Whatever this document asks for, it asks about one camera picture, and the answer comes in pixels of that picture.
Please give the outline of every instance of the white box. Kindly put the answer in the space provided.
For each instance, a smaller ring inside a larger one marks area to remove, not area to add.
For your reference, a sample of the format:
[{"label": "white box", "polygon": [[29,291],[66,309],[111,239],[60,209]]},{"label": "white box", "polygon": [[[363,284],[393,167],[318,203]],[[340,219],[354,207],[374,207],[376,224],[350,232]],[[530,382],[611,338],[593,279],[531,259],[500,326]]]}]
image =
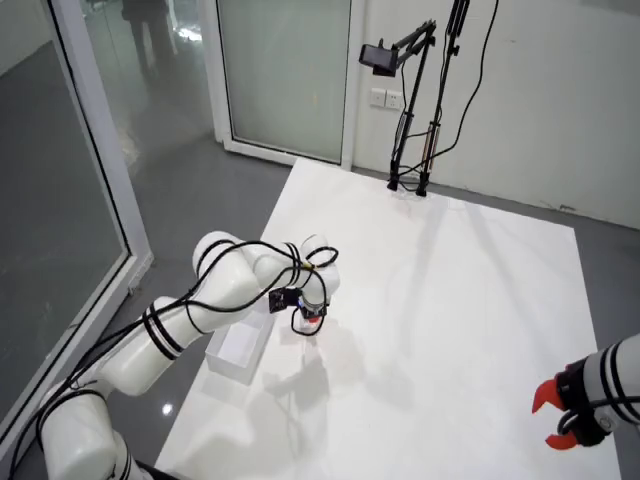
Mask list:
[{"label": "white box", "polygon": [[216,330],[205,351],[209,370],[251,384],[274,322],[275,315],[269,313],[265,297],[244,320]]}]

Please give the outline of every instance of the glass wall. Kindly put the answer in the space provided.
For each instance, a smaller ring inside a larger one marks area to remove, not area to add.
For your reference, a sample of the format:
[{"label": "glass wall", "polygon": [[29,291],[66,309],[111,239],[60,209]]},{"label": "glass wall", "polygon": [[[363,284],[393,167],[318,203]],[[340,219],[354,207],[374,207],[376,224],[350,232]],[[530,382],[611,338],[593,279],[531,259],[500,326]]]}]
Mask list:
[{"label": "glass wall", "polygon": [[75,0],[129,170],[213,138],[197,0]]},{"label": "glass wall", "polygon": [[339,163],[350,0],[218,0],[236,140]]},{"label": "glass wall", "polygon": [[128,256],[39,0],[0,2],[0,419]]}]

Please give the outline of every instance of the door frame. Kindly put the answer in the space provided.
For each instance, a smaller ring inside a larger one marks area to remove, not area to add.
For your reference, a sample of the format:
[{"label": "door frame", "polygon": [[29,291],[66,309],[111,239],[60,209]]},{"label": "door frame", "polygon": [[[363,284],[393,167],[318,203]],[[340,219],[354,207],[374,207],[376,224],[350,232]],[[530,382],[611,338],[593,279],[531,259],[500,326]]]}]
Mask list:
[{"label": "door frame", "polygon": [[[19,397],[18,408],[10,411],[11,425],[0,443],[0,477],[8,473],[11,455],[25,425],[42,397],[77,364],[84,352],[99,338],[125,298],[138,286],[153,262],[153,253],[142,222],[124,154],[107,102],[100,72],[93,54],[79,0],[40,0],[50,28],[53,45],[72,102],[80,120],[94,166],[110,200],[114,226],[122,240],[123,254],[69,324],[80,325],[63,334],[61,350],[51,363],[34,375]],[[28,432],[20,456],[34,438]]]},{"label": "door frame", "polygon": [[[358,60],[364,38],[365,1],[366,0],[351,0],[342,152],[339,164],[339,166],[345,170],[351,170],[353,165],[360,79],[360,64]],[[258,157],[285,165],[293,165],[301,155],[244,143],[233,138],[229,113],[229,97],[227,94],[227,82],[224,70],[224,57],[222,54],[222,39],[218,21],[218,1],[198,0],[198,9],[200,18],[203,19],[201,28],[205,66],[209,83],[216,140],[224,145],[225,150],[231,152]]]}]

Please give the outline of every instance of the power cord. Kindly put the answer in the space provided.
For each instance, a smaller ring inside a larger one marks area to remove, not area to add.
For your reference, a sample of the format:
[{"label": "power cord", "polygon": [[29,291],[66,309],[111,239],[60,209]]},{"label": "power cord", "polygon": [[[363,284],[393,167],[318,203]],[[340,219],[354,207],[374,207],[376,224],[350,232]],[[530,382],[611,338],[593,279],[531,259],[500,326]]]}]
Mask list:
[{"label": "power cord", "polygon": [[487,44],[489,43],[489,37],[491,35],[491,30],[493,30],[493,24],[495,23],[495,20],[496,20],[496,15],[498,13],[498,5],[499,4],[500,4],[500,0],[496,0],[495,7],[493,8],[493,15],[491,16],[491,23],[489,23],[489,29],[487,30],[487,36],[485,37],[484,44],[482,45],[482,55],[480,56],[480,77],[478,78],[478,84],[476,85],[475,90],[471,94],[471,97],[469,98],[469,101],[467,102],[467,106],[464,108],[464,111],[462,112],[462,117],[460,118],[460,125],[458,126],[458,133],[456,135],[456,139],[455,139],[455,141],[453,142],[453,144],[450,147],[445,148],[444,150],[442,150],[440,152],[437,152],[433,156],[433,158],[439,157],[440,155],[444,155],[445,153],[450,152],[458,144],[458,140],[460,140],[460,135],[462,134],[462,126],[464,125],[464,119],[467,116],[467,112],[469,111],[469,107],[471,106],[471,102],[473,102],[473,99],[475,98],[476,94],[480,90],[480,86],[482,85],[482,77],[484,75],[484,57],[485,57],[485,55],[487,53]]},{"label": "power cord", "polygon": [[[204,280],[207,278],[207,276],[211,273],[211,271],[215,268],[215,266],[220,262],[220,260],[222,260],[226,255],[228,255],[229,253],[238,250],[240,248],[246,247],[246,246],[251,246],[251,245],[261,245],[263,247],[266,247],[276,253],[279,253],[280,255],[288,258],[289,260],[291,260],[293,262],[293,266],[291,267],[286,267],[283,268],[282,271],[276,276],[276,278],[265,288],[263,289],[258,295],[256,295],[254,298],[252,298],[251,300],[249,300],[248,302],[239,305],[237,307],[216,307],[214,305],[208,305],[196,300],[192,300],[191,297],[198,291],[198,289],[200,288],[200,286],[202,285],[202,283],[204,282]],[[329,260],[314,265],[311,262],[311,258],[313,256],[315,256],[318,253],[321,252],[331,252],[332,255],[329,258]],[[187,291],[187,293],[185,293],[182,297],[178,298],[177,300],[171,302],[169,305],[166,305],[164,307],[158,308],[157,310],[154,310],[153,313],[151,313],[151,309],[147,309],[145,310],[145,312],[142,314],[141,318],[139,318],[138,320],[132,322],[131,324],[127,325],[126,327],[108,335],[107,337],[101,339],[100,341],[96,342],[91,348],[89,348],[84,355],[82,356],[82,358],[80,359],[80,361],[78,362],[78,364],[73,368],[71,374],[58,386],[58,388],[55,390],[55,392],[49,397],[49,399],[35,412],[35,414],[29,419],[29,421],[27,422],[27,424],[25,425],[24,429],[22,430],[22,432],[20,432],[20,435],[18,437],[18,440],[16,442],[16,446],[15,449],[13,451],[13,455],[11,457],[11,466],[10,466],[10,470],[9,470],[9,477],[8,480],[13,480],[15,478],[15,474],[18,468],[18,456],[22,447],[22,444],[24,442],[24,439],[26,438],[27,432],[29,432],[29,430],[31,429],[31,427],[34,425],[34,423],[36,424],[36,436],[38,439],[38,443],[42,446],[42,429],[44,428],[44,423],[46,421],[46,419],[48,418],[48,416],[51,414],[51,412],[53,412],[53,410],[57,407],[59,407],[60,405],[62,405],[63,403],[65,403],[66,401],[69,401],[73,398],[76,398],[78,396],[81,395],[96,395],[96,396],[101,396],[99,394],[99,392],[94,391],[94,390],[80,390],[83,387],[88,386],[87,385],[83,385],[80,386],[78,385],[78,380],[82,377],[82,375],[84,375],[91,367],[93,367],[96,363],[98,363],[100,360],[102,360],[106,355],[108,355],[110,352],[112,352],[114,350],[114,348],[116,346],[118,346],[120,344],[120,342],[122,342],[127,335],[129,335],[131,332],[133,332],[135,329],[137,329],[138,327],[141,327],[142,325],[149,325],[149,322],[153,321],[153,317],[157,317],[160,314],[166,313],[166,312],[170,312],[172,310],[175,310],[177,308],[182,308],[185,307],[188,309],[189,306],[197,306],[200,308],[204,308],[206,310],[209,311],[213,311],[213,312],[221,312],[221,313],[233,313],[233,312],[238,312],[240,310],[244,310],[245,308],[249,308],[251,307],[253,304],[255,304],[258,300],[260,300],[260,298],[262,298],[264,295],[266,295],[279,281],[280,279],[287,273],[289,272],[293,272],[296,273],[296,276],[294,277],[292,275],[292,279],[298,279],[299,278],[299,274],[300,272],[308,272],[309,273],[309,277],[307,278],[307,282],[311,279],[312,276],[315,276],[318,278],[318,280],[320,281],[320,285],[322,286],[322,291],[323,291],[323,311],[326,311],[325,307],[327,305],[328,299],[327,299],[327,288],[326,288],[326,284],[324,282],[324,279],[322,278],[322,275],[320,275],[317,272],[317,269],[321,269],[321,268],[325,268],[333,263],[335,263],[335,261],[337,260],[339,255],[339,252],[337,249],[333,248],[333,247],[321,247],[318,248],[312,252],[310,252],[305,261],[303,262],[302,259],[300,258],[299,252],[297,252],[297,249],[295,252],[291,253],[291,252],[285,252],[267,242],[263,242],[261,240],[255,240],[255,241],[248,241],[248,242],[242,242],[242,243],[238,243],[238,244],[233,244],[232,246],[226,248],[225,250],[223,250],[214,260],[213,262],[207,267],[207,269],[205,270],[205,272],[198,278],[198,280],[195,282],[195,284]],[[322,328],[322,325],[324,324],[324,319],[325,319],[326,313],[323,313],[321,316],[320,321],[318,322],[318,327],[316,328],[315,331],[313,332],[300,332],[298,330],[296,330],[294,328],[293,325],[293,316],[292,316],[292,329],[294,330],[294,332],[300,334],[300,335],[304,335],[304,336],[313,336],[318,334],[318,332],[320,331],[320,329]]]},{"label": "power cord", "polygon": [[[450,147],[445,148],[444,150],[441,150],[437,153],[435,153],[433,155],[433,158],[439,157],[440,155],[444,155],[447,152],[450,152],[451,150],[453,150],[455,148],[455,146],[458,144],[458,141],[460,140],[460,135],[462,134],[462,127],[464,125],[464,120],[465,117],[467,116],[467,112],[469,111],[469,107],[471,107],[471,103],[473,102],[473,99],[475,98],[475,96],[477,95],[478,91],[480,90],[480,86],[482,85],[482,79],[484,76],[484,59],[486,56],[486,52],[487,52],[487,45],[489,43],[489,37],[491,36],[491,31],[493,30],[493,25],[495,23],[496,20],[496,15],[498,13],[498,6],[500,4],[500,0],[496,0],[495,2],[495,6],[493,9],[493,14],[491,16],[491,22],[489,23],[489,28],[487,29],[487,34],[485,36],[484,39],[484,44],[482,46],[482,54],[480,56],[480,76],[478,78],[478,83],[473,91],[473,93],[471,94],[471,97],[469,97],[469,101],[467,102],[467,105],[465,106],[463,112],[462,112],[462,117],[460,118],[460,124],[458,125],[458,133],[456,134],[456,139],[453,142],[453,144]],[[438,94],[440,93],[440,91],[444,88],[444,84],[443,84],[443,79],[442,76],[444,75],[444,62],[445,62],[445,52],[446,52],[446,48],[447,48],[447,35],[445,32],[445,36],[444,36],[444,40],[443,40],[443,46],[442,46],[442,66],[440,68],[440,85],[439,85],[439,91]],[[442,119],[442,108],[440,108],[440,111],[438,112],[438,123],[440,123],[441,119]],[[426,132],[421,132],[421,133],[416,133],[414,135],[409,135],[407,137],[408,138],[414,138],[414,137],[422,137],[424,135],[427,135],[429,133],[430,130],[427,130]],[[401,168],[405,168],[406,171],[399,173],[399,176],[403,176],[403,175],[407,175],[411,172],[415,172],[416,170],[418,170],[419,168],[421,168],[425,163],[425,160],[421,161],[420,163],[410,167],[408,165],[400,165]]]}]

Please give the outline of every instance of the person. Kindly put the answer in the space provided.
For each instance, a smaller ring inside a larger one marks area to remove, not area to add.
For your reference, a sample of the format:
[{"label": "person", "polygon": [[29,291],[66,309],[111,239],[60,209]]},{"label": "person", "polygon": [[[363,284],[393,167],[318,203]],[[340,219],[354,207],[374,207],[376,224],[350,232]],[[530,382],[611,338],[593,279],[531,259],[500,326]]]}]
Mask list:
[{"label": "person", "polygon": [[167,24],[168,13],[169,8],[165,0],[122,0],[122,18],[131,24],[138,62],[145,80],[150,80],[153,77],[154,66],[147,58],[147,51],[144,47],[143,28],[145,23],[151,37],[155,69],[159,73],[163,73],[171,68],[173,47]]}]

